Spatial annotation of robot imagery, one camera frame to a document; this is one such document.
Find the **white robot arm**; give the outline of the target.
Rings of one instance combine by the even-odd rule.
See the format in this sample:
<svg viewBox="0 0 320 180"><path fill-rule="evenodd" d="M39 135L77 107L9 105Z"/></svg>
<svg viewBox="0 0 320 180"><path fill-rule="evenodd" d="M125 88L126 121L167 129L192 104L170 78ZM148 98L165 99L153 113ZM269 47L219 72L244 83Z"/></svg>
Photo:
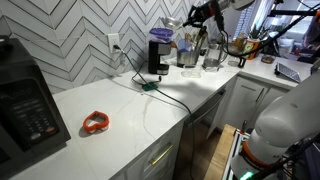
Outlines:
<svg viewBox="0 0 320 180"><path fill-rule="evenodd" d="M224 30L222 11L230 5L235 10L243 10L254 1L222 0L223 3L220 3L219 0L208 0L200 6L192 5L187 20L182 26L202 28L207 19L214 17L220 33L227 34ZM319 4L309 8L308 11L302 11L298 19L254 50L241 54L233 53L229 51L228 45L224 50L228 55L238 58L244 58L246 55L259 51L309 16L309 13L316 13L318 6ZM319 137L319 90L318 70L287 94L274 100L259 114L249 139L243 142L240 152L231 159L231 169L238 180L275 179L276 172L283 167L283 164L298 157ZM283 154L290 146L308 137L313 138L288 158L282 160Z"/></svg>

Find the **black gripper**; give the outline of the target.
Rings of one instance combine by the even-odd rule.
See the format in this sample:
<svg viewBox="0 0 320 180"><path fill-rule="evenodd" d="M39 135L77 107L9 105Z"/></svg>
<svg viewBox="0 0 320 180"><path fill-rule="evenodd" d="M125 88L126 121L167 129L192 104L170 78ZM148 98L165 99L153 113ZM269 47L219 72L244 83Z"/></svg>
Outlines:
<svg viewBox="0 0 320 180"><path fill-rule="evenodd" d="M213 2L206 2L201 6L192 6L187 21L183 23L182 26L202 25L207 19L215 14L216 8Z"/></svg>

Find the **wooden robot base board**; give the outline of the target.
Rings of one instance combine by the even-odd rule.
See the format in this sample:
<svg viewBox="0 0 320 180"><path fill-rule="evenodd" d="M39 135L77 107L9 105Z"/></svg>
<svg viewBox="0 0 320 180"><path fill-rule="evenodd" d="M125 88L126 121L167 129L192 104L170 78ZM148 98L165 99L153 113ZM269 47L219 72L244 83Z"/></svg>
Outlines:
<svg viewBox="0 0 320 180"><path fill-rule="evenodd" d="M204 180L222 180L236 128L226 124L219 138Z"/></svg>

